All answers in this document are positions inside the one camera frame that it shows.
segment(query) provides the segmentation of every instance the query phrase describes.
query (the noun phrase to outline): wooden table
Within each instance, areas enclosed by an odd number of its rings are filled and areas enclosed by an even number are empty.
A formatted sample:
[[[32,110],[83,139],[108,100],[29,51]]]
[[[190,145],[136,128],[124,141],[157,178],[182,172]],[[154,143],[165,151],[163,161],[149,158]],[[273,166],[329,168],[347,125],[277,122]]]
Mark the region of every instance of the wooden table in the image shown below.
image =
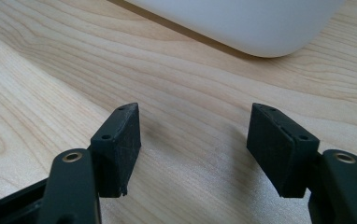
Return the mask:
[[[246,150],[253,102],[357,155],[357,0],[287,57],[225,47],[119,1],[0,1],[0,198],[86,147],[120,105],[140,106],[129,194],[104,223],[309,223]]]

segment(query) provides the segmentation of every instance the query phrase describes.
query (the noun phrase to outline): white object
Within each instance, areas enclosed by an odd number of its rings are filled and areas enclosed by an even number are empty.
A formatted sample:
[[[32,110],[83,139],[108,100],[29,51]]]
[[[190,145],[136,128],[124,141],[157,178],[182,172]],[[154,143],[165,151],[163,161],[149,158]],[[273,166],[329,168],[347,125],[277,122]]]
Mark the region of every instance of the white object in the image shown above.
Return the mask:
[[[127,0],[230,47],[260,57],[307,44],[345,0]]]

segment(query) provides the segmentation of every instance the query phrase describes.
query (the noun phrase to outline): light wood grain surface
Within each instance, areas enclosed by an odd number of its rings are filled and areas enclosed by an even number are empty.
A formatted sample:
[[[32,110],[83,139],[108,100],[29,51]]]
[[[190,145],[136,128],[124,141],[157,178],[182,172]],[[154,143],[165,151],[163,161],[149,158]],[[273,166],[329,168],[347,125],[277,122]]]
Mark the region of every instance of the light wood grain surface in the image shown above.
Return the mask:
[[[227,48],[119,1],[0,1],[0,198],[138,102],[129,194],[104,223],[309,223],[246,150],[253,102],[357,155],[357,0],[287,57]]]

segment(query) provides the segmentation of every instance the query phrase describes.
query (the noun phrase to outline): metal grommet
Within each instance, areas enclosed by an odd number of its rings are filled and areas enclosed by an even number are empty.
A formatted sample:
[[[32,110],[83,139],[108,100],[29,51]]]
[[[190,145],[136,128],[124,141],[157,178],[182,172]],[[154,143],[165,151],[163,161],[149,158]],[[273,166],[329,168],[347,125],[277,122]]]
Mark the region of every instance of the metal grommet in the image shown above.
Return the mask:
[[[337,152],[334,154],[334,156],[336,157],[337,160],[345,162],[345,163],[353,164],[356,162],[356,160],[352,156],[345,154],[345,153]]]
[[[64,162],[73,162],[73,161],[78,161],[82,158],[82,153],[80,152],[71,152],[65,155],[62,160]]]

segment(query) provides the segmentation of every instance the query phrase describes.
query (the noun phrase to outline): white plastic device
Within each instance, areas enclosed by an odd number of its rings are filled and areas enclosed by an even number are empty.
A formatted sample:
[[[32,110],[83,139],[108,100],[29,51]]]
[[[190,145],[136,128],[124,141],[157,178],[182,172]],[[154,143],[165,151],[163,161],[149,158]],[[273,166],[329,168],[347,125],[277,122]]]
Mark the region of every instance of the white plastic device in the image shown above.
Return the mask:
[[[345,0],[126,0],[154,14],[260,57],[307,44]]]

